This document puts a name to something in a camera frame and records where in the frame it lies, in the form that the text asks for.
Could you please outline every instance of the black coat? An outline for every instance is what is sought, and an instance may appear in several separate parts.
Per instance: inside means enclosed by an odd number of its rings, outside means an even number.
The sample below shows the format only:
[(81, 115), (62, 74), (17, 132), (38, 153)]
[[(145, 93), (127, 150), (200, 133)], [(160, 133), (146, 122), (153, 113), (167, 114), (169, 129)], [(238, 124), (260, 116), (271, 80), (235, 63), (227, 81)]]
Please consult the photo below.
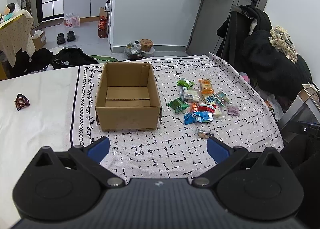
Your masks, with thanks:
[(294, 64), (282, 52), (277, 52), (269, 37), (270, 31), (259, 30), (244, 40), (241, 58), (246, 73), (257, 79), (262, 90), (294, 100), (302, 84), (311, 82), (310, 70), (300, 55)]

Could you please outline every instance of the patterned bed sheet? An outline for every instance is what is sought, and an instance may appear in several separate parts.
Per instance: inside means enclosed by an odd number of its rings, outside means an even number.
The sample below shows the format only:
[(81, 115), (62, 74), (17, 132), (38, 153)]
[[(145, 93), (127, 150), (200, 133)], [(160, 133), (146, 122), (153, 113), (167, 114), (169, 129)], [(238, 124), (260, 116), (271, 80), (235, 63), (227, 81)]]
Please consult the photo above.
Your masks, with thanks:
[[(206, 140), (195, 128), (212, 131), (233, 147), (262, 152), (265, 147), (283, 148), (282, 138), (272, 114), (256, 91), (224, 60), (214, 56), (152, 57), (141, 60), (153, 65), (162, 109), (162, 121), (152, 131), (103, 132), (95, 120), (95, 97), (103, 64), (81, 66), (73, 103), (71, 145), (84, 145), (102, 136), (110, 139), (109, 154), (101, 165), (126, 182), (131, 177), (181, 178), (189, 180), (216, 165), (207, 153)], [(237, 103), (240, 116), (226, 115), (212, 123), (184, 125), (184, 114), (176, 114), (167, 103), (179, 97), (177, 80), (196, 82), (210, 79), (215, 91), (222, 90)]]

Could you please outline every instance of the stuffed toy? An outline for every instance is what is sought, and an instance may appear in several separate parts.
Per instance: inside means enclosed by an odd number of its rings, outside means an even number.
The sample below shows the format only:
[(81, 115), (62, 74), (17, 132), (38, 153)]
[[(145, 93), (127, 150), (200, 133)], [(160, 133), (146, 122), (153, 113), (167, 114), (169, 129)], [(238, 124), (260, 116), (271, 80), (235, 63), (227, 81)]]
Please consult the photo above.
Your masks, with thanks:
[(15, 10), (16, 5), (14, 3), (10, 3), (4, 9), (4, 15), (0, 14), (0, 23), (3, 23), (13, 16), (13, 11)]

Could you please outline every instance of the bed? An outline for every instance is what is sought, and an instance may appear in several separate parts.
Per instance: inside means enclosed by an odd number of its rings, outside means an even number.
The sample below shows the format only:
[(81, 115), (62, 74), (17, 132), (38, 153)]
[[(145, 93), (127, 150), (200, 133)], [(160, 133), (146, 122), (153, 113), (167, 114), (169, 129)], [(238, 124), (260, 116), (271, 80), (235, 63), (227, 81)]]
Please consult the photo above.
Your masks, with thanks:
[[(283, 148), (279, 129), (263, 100), (224, 60), (203, 55), (152, 57), (143, 61), (154, 67), (163, 106), (162, 121), (153, 131), (100, 131), (94, 105), (103, 64), (0, 82), (0, 228), (8, 228), (18, 220), (12, 189), (41, 146), (66, 151), (72, 145), (87, 146), (107, 136), (110, 152), (101, 165), (126, 182), (131, 177), (191, 180), (213, 167), (216, 163), (206, 151), (206, 140), (195, 135), (196, 127), (211, 130), (226, 144), (241, 145), (249, 151)], [(216, 91), (224, 91), (239, 105), (241, 115), (184, 125), (184, 114), (175, 114), (166, 106), (179, 96), (175, 84), (181, 77), (193, 81), (210, 79)], [(18, 93), (30, 101), (30, 107), (19, 112), (13, 102)]]

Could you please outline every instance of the black slipper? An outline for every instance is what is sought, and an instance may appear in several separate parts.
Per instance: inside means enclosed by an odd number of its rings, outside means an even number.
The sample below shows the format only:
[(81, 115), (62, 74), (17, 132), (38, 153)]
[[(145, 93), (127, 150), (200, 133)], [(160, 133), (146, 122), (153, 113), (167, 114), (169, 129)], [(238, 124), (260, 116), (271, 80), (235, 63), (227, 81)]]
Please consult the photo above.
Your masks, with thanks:
[(64, 38), (64, 34), (63, 33), (58, 34), (57, 44), (65, 44), (65, 43), (66, 43), (66, 40)]
[(67, 41), (68, 41), (68, 42), (72, 42), (72, 41), (74, 41), (75, 39), (76, 39), (75, 33), (74, 33), (73, 31), (69, 31), (69, 32), (68, 32), (68, 39), (67, 39)]

